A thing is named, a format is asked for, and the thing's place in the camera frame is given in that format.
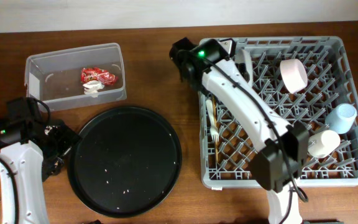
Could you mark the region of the white tissue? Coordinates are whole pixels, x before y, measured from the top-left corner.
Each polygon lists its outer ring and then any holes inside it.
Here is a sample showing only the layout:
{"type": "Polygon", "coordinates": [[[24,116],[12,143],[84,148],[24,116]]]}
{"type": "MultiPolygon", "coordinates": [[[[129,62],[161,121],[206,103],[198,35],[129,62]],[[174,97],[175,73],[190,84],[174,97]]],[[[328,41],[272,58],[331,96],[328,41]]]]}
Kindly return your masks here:
{"type": "Polygon", "coordinates": [[[97,80],[91,80],[87,83],[83,84],[84,94],[89,95],[93,93],[97,93],[99,90],[104,88],[104,84],[97,80]]]}

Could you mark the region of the red snack wrapper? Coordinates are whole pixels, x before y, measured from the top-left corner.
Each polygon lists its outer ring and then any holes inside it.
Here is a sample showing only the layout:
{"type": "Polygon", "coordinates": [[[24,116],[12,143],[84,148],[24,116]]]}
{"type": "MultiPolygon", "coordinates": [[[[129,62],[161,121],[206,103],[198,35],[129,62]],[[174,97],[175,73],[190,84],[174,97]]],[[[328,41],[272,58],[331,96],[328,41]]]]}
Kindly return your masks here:
{"type": "Polygon", "coordinates": [[[103,85],[113,85],[117,82],[118,77],[102,68],[83,68],[81,70],[81,82],[88,83],[93,80],[99,81],[103,85]]]}

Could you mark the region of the white plastic fork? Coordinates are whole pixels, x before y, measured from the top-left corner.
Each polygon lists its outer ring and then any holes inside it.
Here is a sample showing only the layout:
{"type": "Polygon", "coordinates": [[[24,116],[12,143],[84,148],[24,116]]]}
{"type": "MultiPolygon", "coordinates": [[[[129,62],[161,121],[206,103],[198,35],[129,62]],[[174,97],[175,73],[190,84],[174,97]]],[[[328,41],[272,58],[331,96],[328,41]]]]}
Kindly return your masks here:
{"type": "Polygon", "coordinates": [[[214,141],[214,118],[213,118],[213,103],[210,99],[207,99],[206,100],[206,109],[207,109],[207,112],[208,112],[208,118],[209,118],[209,121],[210,121],[210,132],[211,132],[211,137],[212,137],[212,140],[214,141]]]}

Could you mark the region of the wooden chopstick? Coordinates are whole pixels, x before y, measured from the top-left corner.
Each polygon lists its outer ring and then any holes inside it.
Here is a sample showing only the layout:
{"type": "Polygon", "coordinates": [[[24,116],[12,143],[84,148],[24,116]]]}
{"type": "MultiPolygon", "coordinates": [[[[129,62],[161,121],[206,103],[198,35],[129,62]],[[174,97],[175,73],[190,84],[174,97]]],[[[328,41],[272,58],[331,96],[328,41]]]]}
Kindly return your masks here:
{"type": "Polygon", "coordinates": [[[219,133],[218,127],[216,124],[216,100],[215,97],[212,96],[212,103],[213,103],[213,118],[214,118],[214,148],[215,148],[215,160],[218,163],[218,142],[219,142],[219,133]]]}

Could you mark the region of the grey plate with food scraps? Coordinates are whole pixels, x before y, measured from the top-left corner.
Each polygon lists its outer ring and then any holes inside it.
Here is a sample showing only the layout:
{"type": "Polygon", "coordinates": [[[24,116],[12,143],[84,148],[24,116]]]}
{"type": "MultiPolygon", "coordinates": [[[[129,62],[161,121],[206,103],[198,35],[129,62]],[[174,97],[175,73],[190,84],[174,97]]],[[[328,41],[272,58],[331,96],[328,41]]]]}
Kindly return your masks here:
{"type": "Polygon", "coordinates": [[[244,49],[240,49],[234,56],[237,69],[240,71],[244,80],[249,86],[253,85],[253,65],[250,53],[244,49]]]}

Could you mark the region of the pink bowl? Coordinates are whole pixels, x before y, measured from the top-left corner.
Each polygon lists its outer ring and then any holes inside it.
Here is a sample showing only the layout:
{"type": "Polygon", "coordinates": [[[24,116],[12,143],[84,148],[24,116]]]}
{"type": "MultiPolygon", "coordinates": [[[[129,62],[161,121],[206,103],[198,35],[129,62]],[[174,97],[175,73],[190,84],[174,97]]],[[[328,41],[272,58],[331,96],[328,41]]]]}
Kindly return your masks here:
{"type": "Polygon", "coordinates": [[[308,84],[306,70],[298,59],[282,60],[280,73],[286,89],[291,94],[303,90],[308,84]]]}

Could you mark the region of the cream white cup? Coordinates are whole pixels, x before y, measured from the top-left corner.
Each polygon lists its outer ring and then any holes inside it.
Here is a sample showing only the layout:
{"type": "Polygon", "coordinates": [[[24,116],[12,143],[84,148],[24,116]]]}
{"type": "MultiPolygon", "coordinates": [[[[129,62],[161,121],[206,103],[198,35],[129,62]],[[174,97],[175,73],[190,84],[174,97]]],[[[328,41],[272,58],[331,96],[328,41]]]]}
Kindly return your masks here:
{"type": "Polygon", "coordinates": [[[325,130],[314,134],[308,141],[308,153],[322,159],[332,153],[341,143],[341,138],[335,131],[325,130]]]}

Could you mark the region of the blue cup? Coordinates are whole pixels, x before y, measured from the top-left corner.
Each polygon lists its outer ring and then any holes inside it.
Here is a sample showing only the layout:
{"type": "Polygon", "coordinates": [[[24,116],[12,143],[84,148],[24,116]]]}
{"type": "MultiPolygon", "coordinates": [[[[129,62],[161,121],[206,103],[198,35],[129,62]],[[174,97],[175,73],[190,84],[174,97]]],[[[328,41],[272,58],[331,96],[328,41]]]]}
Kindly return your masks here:
{"type": "Polygon", "coordinates": [[[341,103],[327,115],[325,124],[332,131],[338,134],[345,134],[352,128],[356,117],[357,110],[353,105],[341,103]]]}

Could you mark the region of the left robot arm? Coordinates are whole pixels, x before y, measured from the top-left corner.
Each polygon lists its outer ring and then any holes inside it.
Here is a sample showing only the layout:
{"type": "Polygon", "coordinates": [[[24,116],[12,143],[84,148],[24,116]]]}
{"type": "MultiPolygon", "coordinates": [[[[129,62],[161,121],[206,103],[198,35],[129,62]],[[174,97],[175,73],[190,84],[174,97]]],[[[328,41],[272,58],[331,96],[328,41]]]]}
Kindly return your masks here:
{"type": "Polygon", "coordinates": [[[0,124],[0,184],[3,223],[48,223],[43,182],[60,173],[80,136],[62,120],[44,119],[32,97],[7,102],[0,124]]]}

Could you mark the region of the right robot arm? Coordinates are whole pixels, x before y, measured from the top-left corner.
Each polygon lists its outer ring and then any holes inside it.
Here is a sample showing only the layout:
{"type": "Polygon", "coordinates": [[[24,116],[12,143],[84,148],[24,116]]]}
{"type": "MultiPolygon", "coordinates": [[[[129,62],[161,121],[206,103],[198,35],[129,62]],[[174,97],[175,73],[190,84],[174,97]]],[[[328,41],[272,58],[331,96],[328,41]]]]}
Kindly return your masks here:
{"type": "Polygon", "coordinates": [[[308,157],[309,132],[299,121],[290,124],[254,91],[246,74],[246,56],[233,39],[209,39],[195,45],[183,38],[169,56],[181,79],[203,94],[213,94],[231,112],[250,138],[256,155],[249,162],[252,177],[267,191],[270,223],[302,223],[299,201],[307,202],[296,184],[308,157]]]}

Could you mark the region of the grey dishwasher rack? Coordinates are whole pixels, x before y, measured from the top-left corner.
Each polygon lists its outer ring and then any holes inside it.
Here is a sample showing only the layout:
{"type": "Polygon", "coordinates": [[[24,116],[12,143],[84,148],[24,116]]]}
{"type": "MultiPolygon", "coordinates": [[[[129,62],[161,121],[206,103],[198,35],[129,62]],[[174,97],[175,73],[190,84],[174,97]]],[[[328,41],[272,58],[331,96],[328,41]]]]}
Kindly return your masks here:
{"type": "MultiPolygon", "coordinates": [[[[358,96],[343,41],[335,36],[238,37],[236,49],[252,57],[253,87],[259,96],[289,122],[302,122],[310,134],[327,129],[325,119],[337,106],[356,108],[350,130],[341,135],[330,155],[309,157],[298,179],[300,187],[358,185],[358,96]],[[308,76],[304,90],[290,94],[280,76],[280,62],[296,58],[308,76]]],[[[227,108],[215,103],[219,142],[211,139],[206,96],[199,96],[201,181],[212,190],[256,188],[248,163],[255,149],[227,108]]]]}

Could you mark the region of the clear plastic bin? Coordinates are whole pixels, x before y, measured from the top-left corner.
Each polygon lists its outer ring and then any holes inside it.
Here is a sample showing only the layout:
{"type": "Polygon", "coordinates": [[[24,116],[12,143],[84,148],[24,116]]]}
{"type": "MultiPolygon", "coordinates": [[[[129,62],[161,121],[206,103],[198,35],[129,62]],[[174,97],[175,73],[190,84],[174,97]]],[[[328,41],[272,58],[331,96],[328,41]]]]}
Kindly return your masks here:
{"type": "Polygon", "coordinates": [[[126,74],[120,45],[90,45],[31,55],[26,60],[24,85],[27,97],[43,101],[51,111],[125,100],[126,74]],[[107,70],[117,82],[86,94],[81,71],[93,67],[107,70]]]}

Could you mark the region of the round black tray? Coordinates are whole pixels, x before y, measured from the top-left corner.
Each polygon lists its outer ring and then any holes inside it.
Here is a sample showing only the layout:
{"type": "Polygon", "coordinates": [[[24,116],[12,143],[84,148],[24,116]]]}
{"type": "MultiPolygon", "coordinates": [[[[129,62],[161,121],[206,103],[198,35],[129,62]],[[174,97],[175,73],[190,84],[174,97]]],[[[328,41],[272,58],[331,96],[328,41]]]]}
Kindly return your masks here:
{"type": "Polygon", "coordinates": [[[142,107],[103,111],[80,130],[70,155],[68,179],[89,209],[113,218],[148,212],[174,188],[181,144],[172,125],[142,107]]]}

